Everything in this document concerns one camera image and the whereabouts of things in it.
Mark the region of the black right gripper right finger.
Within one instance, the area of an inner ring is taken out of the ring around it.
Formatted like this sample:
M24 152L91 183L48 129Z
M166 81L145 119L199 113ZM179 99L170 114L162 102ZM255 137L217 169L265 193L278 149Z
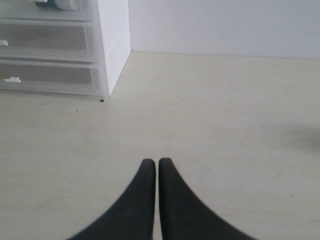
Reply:
M251 240L209 209L186 184L171 158L158 164L159 214L164 240Z

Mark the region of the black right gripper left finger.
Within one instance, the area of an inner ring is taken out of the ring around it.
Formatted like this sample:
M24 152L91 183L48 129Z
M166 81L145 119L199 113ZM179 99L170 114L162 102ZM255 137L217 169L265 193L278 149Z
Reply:
M134 178L114 204L71 239L152 240L155 196L155 162L143 159Z

